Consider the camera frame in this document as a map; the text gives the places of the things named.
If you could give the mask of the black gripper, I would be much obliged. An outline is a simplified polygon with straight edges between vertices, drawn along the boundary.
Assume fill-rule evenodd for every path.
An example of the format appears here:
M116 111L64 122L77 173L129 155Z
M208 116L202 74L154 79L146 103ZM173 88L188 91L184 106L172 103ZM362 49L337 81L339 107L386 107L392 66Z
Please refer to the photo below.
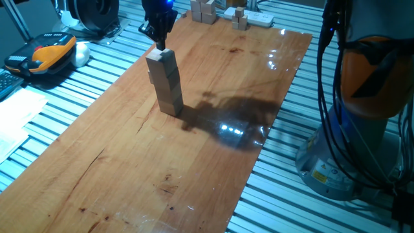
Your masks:
M142 0L145 11L145 23L141 24L138 31L153 40L156 48L164 50L166 39L171 32L178 12L173 9L174 0Z

